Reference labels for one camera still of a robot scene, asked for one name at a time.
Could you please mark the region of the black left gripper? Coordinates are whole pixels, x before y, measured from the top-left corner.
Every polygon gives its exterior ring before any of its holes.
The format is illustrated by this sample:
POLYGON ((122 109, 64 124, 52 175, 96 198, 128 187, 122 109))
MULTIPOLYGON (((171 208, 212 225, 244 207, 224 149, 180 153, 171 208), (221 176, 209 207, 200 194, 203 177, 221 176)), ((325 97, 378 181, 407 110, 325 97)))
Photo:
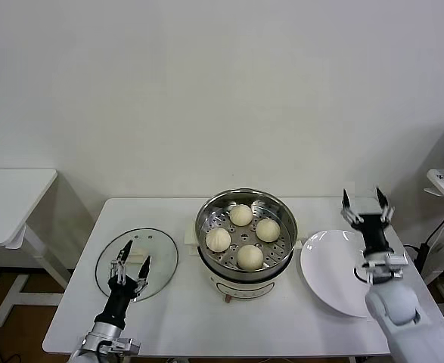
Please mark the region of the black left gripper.
POLYGON ((132 241, 119 251, 117 258, 110 263, 110 295, 102 313, 96 316, 95 323, 111 324, 118 328, 126 326, 126 311, 132 299, 139 300, 148 286, 151 257, 147 256, 140 267, 136 280, 126 276, 126 261, 132 248, 132 241))

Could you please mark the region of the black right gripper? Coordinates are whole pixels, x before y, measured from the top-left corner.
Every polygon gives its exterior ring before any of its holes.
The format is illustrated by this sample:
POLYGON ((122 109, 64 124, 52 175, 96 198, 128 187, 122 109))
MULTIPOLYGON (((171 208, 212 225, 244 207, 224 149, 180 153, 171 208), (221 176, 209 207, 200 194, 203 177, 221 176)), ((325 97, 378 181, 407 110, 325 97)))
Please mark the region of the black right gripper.
POLYGON ((385 253, 391 248, 385 236, 385 229, 390 225, 395 208, 390 205, 387 196, 376 187, 377 200, 381 208, 381 214, 366 213, 359 215, 351 209, 349 196, 343 190, 342 217, 350 224, 356 225, 365 242, 365 253, 385 253))

